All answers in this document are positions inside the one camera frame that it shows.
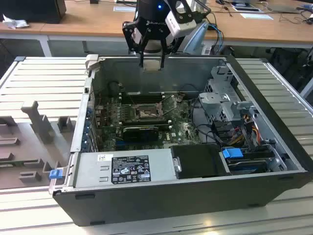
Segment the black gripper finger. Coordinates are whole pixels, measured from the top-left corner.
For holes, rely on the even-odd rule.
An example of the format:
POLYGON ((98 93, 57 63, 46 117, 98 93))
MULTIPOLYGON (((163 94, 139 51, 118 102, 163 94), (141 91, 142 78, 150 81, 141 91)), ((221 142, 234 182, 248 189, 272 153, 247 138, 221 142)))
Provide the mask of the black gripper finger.
POLYGON ((185 36, 174 37, 171 33, 166 35, 164 31, 159 32, 159 41, 161 44, 160 68, 164 67, 165 56, 171 53, 176 53, 184 38, 185 36))
POLYGON ((143 67, 144 50, 151 38, 151 29, 147 28, 143 33, 136 27, 136 22, 124 22, 122 31, 130 52, 139 54, 139 66, 143 67))

